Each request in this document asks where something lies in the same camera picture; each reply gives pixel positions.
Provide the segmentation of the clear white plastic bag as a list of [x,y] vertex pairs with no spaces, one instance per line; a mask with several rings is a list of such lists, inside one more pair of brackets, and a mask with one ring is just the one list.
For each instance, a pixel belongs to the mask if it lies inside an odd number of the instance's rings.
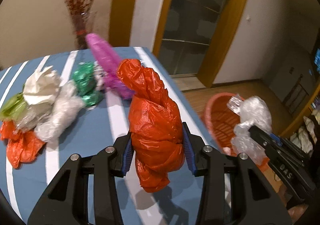
[[257,126],[264,132],[272,133],[272,117],[266,103],[258,96],[251,96],[242,100],[239,95],[232,96],[227,107],[240,117],[231,139],[235,153],[246,153],[256,165],[262,165],[267,159],[264,149],[250,137],[249,128]]

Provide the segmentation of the small orange plastic bag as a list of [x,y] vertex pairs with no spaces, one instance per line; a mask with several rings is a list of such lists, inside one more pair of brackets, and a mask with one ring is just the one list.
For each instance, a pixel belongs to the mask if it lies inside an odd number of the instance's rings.
[[35,161],[45,144],[32,130],[27,132],[16,130],[13,121],[6,121],[1,125],[1,140],[6,139],[8,140],[7,159],[14,169],[18,169],[22,163]]

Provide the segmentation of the clear bubble wrap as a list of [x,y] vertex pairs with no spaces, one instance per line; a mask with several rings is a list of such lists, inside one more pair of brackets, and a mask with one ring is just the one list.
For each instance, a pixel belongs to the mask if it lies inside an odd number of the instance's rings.
[[75,82],[68,81],[61,87],[53,105],[30,105],[23,110],[18,120],[14,121],[16,129],[23,132],[33,130],[36,137],[45,143],[58,139],[85,107],[76,95],[77,91]]

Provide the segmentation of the large orange plastic bag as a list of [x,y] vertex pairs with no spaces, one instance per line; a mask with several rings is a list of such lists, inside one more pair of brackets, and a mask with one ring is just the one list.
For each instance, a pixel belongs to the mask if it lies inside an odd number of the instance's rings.
[[129,111],[129,131],[136,152],[140,186],[148,193],[165,188],[168,173],[184,163],[183,129],[178,105],[157,72],[138,59],[124,59],[118,78],[134,91]]

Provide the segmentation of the green plastic bag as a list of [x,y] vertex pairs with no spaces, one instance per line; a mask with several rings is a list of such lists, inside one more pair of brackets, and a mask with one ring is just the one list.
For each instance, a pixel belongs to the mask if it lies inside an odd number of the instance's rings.
[[23,98],[23,93],[15,94],[1,107],[1,121],[17,121],[27,106],[28,104]]

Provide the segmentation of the white paper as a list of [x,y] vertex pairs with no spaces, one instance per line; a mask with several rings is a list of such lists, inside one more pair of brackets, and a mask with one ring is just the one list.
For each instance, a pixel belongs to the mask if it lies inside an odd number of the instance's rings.
[[53,66],[35,70],[26,80],[23,98],[28,105],[53,105],[60,92],[61,77]]

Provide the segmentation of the green white foil wrapper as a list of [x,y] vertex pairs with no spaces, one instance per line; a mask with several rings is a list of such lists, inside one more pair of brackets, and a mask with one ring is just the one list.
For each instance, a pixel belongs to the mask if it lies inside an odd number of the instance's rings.
[[85,107],[96,106],[103,99],[103,93],[98,87],[94,70],[95,64],[93,62],[84,62],[78,66],[72,75],[78,96],[84,102]]

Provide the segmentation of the pink plastic bag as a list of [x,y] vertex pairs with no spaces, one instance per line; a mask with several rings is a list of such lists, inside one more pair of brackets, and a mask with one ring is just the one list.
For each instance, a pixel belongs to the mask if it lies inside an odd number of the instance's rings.
[[106,72],[106,77],[104,78],[105,86],[117,92],[121,98],[125,100],[131,99],[134,92],[127,88],[117,77],[117,70],[122,58],[101,36],[95,33],[89,33],[85,39],[93,57]]

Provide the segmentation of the red plastic trash basket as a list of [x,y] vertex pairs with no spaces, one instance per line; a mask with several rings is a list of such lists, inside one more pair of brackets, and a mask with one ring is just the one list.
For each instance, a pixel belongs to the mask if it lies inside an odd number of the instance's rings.
[[[235,125],[240,123],[240,117],[227,107],[227,103],[235,95],[227,92],[213,95],[204,108],[202,118],[218,147],[230,156],[237,155],[232,149],[231,139],[234,137]],[[267,169],[268,161],[267,158],[262,165],[257,165],[262,172]]]

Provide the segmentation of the shelf with white items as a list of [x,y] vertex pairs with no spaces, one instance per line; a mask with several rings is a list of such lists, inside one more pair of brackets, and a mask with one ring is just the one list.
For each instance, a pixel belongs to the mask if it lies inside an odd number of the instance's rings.
[[303,117],[303,124],[298,131],[290,137],[290,142],[302,149],[309,157],[315,149],[316,143],[319,140],[319,135],[316,134],[316,127],[319,126],[319,94],[311,104],[310,116]]

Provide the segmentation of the wooden chair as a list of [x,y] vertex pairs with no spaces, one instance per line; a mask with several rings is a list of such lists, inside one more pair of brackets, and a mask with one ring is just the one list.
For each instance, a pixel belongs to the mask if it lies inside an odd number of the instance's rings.
[[305,98],[309,95],[308,91],[303,87],[301,81],[303,74],[300,74],[296,83],[291,88],[290,92],[285,96],[282,104],[285,106],[289,114],[293,115]]

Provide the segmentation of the blue white striped tablecloth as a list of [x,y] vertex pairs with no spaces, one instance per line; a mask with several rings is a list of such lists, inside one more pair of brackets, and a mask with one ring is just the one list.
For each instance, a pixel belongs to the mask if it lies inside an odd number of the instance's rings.
[[[213,145],[207,129],[183,93],[158,60],[142,47],[118,47],[123,58],[137,58],[152,67],[163,80],[169,96],[177,103],[181,118],[191,133]],[[82,62],[93,61],[89,50],[65,52],[29,60],[1,71],[1,102],[21,92],[26,79],[38,68],[52,66],[63,81],[71,79]],[[91,110],[81,110],[77,119],[50,149],[44,149],[30,164],[13,169],[6,158],[6,143],[1,142],[1,190],[18,217],[27,221],[36,202],[58,169],[74,153],[82,157],[94,155],[127,133],[130,102],[107,92]],[[169,174],[170,184],[148,194],[139,184],[135,167],[124,178],[116,179],[121,215],[125,224],[194,224],[199,208],[203,179],[194,177],[184,165]]]

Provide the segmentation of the glass door with wooden frame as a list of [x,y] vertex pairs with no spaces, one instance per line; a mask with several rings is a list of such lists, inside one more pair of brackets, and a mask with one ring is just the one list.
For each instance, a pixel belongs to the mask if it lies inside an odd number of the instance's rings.
[[238,29],[247,0],[164,0],[153,53],[175,77],[211,87]]

